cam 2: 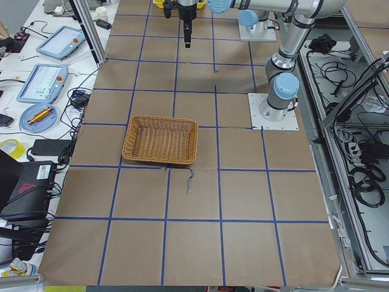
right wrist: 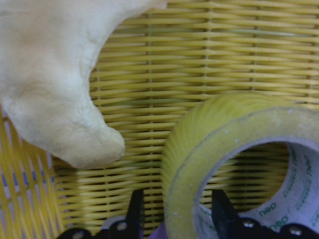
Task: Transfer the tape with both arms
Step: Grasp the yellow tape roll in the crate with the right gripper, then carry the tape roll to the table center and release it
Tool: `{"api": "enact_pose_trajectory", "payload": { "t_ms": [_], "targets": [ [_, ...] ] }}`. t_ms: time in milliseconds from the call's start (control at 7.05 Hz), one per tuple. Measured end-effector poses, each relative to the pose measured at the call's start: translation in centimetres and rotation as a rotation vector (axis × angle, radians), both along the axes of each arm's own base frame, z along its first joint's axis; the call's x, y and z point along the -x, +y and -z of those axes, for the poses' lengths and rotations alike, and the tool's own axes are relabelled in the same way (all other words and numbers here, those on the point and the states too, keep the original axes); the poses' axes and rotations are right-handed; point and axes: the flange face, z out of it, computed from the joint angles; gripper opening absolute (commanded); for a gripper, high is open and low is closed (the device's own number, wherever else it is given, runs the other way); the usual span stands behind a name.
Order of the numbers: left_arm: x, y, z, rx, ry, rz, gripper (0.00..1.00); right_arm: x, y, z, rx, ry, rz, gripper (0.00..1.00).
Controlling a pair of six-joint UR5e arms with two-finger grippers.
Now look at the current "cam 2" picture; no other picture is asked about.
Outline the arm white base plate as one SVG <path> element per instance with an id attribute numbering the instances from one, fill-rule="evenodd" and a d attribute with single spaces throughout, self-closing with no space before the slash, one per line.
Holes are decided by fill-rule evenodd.
<path id="1" fill-rule="evenodd" d="M 254 130 L 298 131 L 299 126 L 294 105 L 285 109 L 274 109 L 267 102 L 268 94 L 249 93 L 249 108 Z"/>
<path id="2" fill-rule="evenodd" d="M 238 20 L 239 37 L 241 41 L 259 41 L 259 42 L 276 42 L 277 37 L 272 21 L 262 20 L 257 23 L 253 21 Z"/>

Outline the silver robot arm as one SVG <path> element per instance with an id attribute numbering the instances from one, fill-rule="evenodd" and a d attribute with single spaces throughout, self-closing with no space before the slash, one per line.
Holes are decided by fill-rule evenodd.
<path id="1" fill-rule="evenodd" d="M 271 122 L 284 119 L 292 99 L 296 97 L 300 82 L 292 73 L 298 53 L 315 20 L 337 13 L 345 1 L 207 1 L 209 9 L 222 14 L 228 9 L 248 12 L 277 12 L 291 16 L 292 21 L 284 34 L 279 50 L 266 63 L 269 83 L 267 99 L 259 106 L 261 116 Z"/>
<path id="2" fill-rule="evenodd" d="M 267 30 L 269 13 L 270 11 L 266 10 L 241 10 L 238 16 L 238 22 L 252 30 Z"/>

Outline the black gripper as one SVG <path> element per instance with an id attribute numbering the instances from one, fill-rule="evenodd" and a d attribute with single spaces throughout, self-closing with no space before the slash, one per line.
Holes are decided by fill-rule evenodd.
<path id="1" fill-rule="evenodd" d="M 166 19 L 171 18 L 173 10 L 178 10 L 179 17 L 184 21 L 184 43 L 186 48 L 191 48 L 192 20 L 197 17 L 196 4 L 191 7 L 184 7 L 176 4 L 174 7 L 164 8 Z"/>

